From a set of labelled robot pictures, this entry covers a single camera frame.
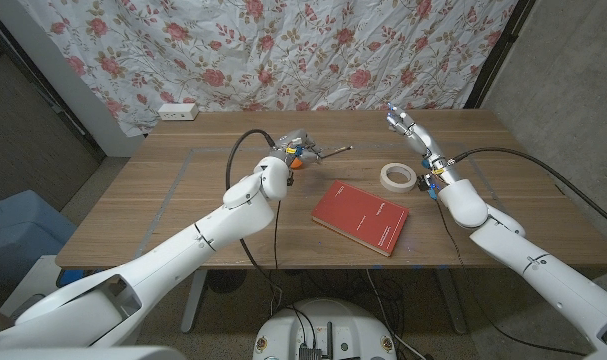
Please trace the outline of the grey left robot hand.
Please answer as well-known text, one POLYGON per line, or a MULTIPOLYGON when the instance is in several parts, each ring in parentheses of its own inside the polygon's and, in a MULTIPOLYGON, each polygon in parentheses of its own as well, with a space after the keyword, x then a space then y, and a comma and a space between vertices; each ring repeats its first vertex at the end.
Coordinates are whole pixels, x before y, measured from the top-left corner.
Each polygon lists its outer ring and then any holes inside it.
POLYGON ((282 160, 290 169, 300 169, 320 162, 322 149, 305 129, 297 129, 276 140, 269 155, 282 160))

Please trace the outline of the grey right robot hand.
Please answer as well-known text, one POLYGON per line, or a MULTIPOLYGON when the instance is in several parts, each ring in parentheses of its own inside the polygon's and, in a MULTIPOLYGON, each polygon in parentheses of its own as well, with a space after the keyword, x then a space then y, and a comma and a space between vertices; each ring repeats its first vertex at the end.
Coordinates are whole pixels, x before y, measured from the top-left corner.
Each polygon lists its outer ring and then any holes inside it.
POLYGON ((401 108, 388 103, 386 120, 391 131, 401 135, 410 149, 422 157, 422 166, 446 185, 461 180, 461 176, 448 163, 435 138, 401 108))

